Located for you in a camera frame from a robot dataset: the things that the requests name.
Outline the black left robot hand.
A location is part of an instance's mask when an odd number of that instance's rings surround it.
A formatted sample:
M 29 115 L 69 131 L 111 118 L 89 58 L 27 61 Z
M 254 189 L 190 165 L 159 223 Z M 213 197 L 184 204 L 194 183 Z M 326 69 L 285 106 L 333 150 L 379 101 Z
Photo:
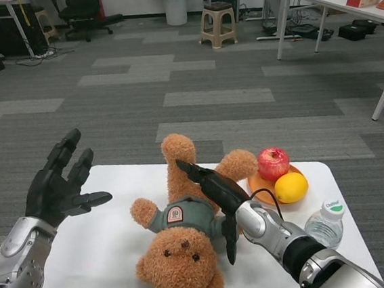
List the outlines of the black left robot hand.
M 89 213 L 93 207 L 112 199 L 108 192 L 82 194 L 93 161 L 93 151 L 87 148 L 72 166 L 67 178 L 62 177 L 77 148 L 81 132 L 73 129 L 59 141 L 47 156 L 47 162 L 31 182 L 26 197 L 25 215 L 38 218 L 57 228 L 65 218 Z

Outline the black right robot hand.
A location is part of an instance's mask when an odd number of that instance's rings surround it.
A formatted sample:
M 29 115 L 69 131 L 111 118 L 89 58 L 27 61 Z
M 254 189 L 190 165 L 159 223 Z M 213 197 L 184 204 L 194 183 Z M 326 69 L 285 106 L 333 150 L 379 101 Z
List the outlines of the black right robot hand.
M 196 164 L 176 160 L 176 165 L 186 172 L 188 178 L 200 185 L 202 193 L 213 201 L 225 215 L 225 221 L 221 226 L 221 234 L 226 239 L 226 249 L 228 260 L 231 265 L 236 260 L 236 244 L 238 239 L 238 227 L 236 224 L 236 211 L 245 201 L 249 200 L 247 192 L 233 179 L 212 169 L 206 169 Z

